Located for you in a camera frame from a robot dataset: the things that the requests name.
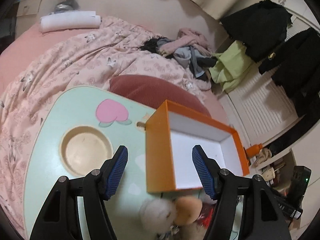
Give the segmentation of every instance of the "green leaf design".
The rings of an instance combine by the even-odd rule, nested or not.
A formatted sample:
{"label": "green leaf design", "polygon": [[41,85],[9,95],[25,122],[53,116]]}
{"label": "green leaf design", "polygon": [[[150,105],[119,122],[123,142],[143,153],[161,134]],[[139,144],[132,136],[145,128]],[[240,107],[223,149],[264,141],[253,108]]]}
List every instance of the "green leaf design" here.
{"label": "green leaf design", "polygon": [[125,121],[122,121],[122,122],[120,122],[120,121],[117,121],[119,124],[122,124],[122,125],[129,125],[129,124],[132,124],[132,121],[130,120],[130,119],[127,119],[127,120],[125,120]]}
{"label": "green leaf design", "polygon": [[99,123],[99,127],[102,127],[102,128],[109,127],[113,123],[114,123],[114,121],[112,121],[112,122],[100,122]]}

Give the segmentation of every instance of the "white roll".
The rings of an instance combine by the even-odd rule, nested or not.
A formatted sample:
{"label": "white roll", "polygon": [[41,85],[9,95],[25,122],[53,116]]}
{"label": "white roll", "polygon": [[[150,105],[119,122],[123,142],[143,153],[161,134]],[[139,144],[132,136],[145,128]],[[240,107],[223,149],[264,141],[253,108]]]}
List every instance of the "white roll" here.
{"label": "white roll", "polygon": [[40,31],[51,32],[65,29],[99,28],[101,17],[95,11],[73,11],[43,16]]}

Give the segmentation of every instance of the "shoebox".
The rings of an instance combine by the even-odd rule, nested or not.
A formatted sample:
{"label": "shoebox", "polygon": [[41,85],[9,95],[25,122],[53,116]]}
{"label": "shoebox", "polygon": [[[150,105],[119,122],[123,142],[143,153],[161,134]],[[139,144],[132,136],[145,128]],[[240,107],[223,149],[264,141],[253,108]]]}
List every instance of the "shoebox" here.
{"label": "shoebox", "polygon": [[192,162],[195,145],[201,145],[221,168],[238,176],[249,174],[235,129],[166,100],[146,122],[147,192],[202,188]]}

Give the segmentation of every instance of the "maroon cushion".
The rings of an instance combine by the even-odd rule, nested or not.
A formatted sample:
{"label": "maroon cushion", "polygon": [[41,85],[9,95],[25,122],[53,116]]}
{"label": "maroon cushion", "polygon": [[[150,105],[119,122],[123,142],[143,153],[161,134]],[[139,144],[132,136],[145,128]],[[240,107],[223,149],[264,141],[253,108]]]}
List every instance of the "maroon cushion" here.
{"label": "maroon cushion", "polygon": [[142,75],[122,75],[110,80],[110,92],[157,109],[166,99],[211,117],[199,99],[165,80]]}

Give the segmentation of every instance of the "pink heart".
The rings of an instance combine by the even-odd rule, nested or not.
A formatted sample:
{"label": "pink heart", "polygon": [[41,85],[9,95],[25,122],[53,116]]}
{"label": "pink heart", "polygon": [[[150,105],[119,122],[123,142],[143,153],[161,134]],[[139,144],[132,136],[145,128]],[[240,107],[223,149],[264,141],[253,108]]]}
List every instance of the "pink heart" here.
{"label": "pink heart", "polygon": [[96,117],[100,122],[123,122],[129,117],[128,110],[119,102],[112,99],[102,101],[96,110]]}

